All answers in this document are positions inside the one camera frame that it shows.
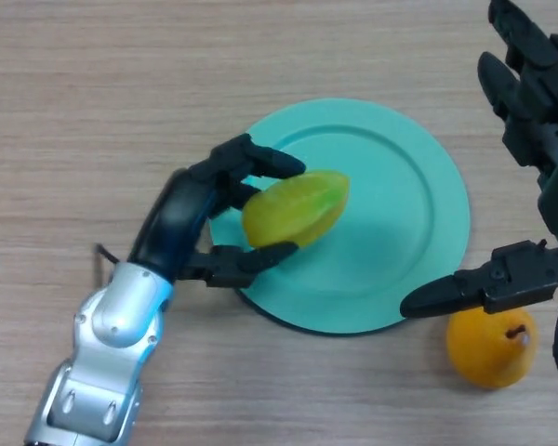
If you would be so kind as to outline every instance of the teal plate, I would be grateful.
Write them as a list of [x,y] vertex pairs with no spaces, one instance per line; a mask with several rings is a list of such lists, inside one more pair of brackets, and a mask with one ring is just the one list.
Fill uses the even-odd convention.
[[[403,320],[399,306],[422,284],[452,273],[470,238],[470,206],[452,159],[397,111],[345,98],[277,111],[248,131],[307,170],[350,178],[350,197],[319,241],[238,290],[262,314],[325,335],[360,335]],[[276,180],[249,177],[262,190]],[[215,244],[248,250],[241,214],[211,222]]]

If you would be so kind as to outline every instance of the table surface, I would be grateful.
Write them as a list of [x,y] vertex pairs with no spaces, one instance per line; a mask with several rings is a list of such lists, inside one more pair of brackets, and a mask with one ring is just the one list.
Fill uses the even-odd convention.
[[[520,6],[558,33],[558,0]],[[536,173],[500,142],[476,76],[504,45],[487,2],[0,0],[0,446],[20,444],[71,352],[90,246],[123,255],[170,172],[286,104],[370,99],[429,129],[472,200],[464,260],[548,237]],[[529,376],[475,391],[445,319],[327,339],[183,283],[144,372],[131,445],[558,445],[554,302]]]

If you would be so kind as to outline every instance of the pear stem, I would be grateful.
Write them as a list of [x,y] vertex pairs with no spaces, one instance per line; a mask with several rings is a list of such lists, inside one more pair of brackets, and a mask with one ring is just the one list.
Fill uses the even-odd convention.
[[514,339],[515,337],[517,337],[517,335],[519,335],[520,333],[524,333],[526,331],[527,328],[521,324],[517,328],[506,332],[506,337],[508,337],[509,339]]

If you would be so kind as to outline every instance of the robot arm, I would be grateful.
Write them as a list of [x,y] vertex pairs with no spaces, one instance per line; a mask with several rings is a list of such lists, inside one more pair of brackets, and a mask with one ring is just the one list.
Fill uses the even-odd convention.
[[[537,168],[538,210],[558,240],[558,35],[547,37],[509,0],[491,0],[488,18],[507,45],[506,64],[485,52],[480,84],[514,160]],[[420,287],[404,299],[401,314],[425,318],[479,306],[497,312],[552,299],[557,287],[558,248],[515,243],[496,249],[479,269]]]
[[247,287],[293,255],[293,243],[243,252],[237,246],[195,251],[208,218],[241,209],[259,190],[250,175],[286,178],[305,165],[243,134],[208,159],[175,172],[145,219],[126,261],[74,317],[73,355],[50,376],[24,439],[26,446],[126,446],[139,414],[140,374],[163,335],[176,280]]

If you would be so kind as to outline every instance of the orange pear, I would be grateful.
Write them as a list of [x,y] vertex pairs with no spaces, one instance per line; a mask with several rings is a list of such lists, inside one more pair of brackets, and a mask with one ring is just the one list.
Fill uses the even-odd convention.
[[450,316],[448,357],[457,372],[484,388],[520,381],[531,369],[538,348],[538,327],[524,309],[487,314],[482,308]]

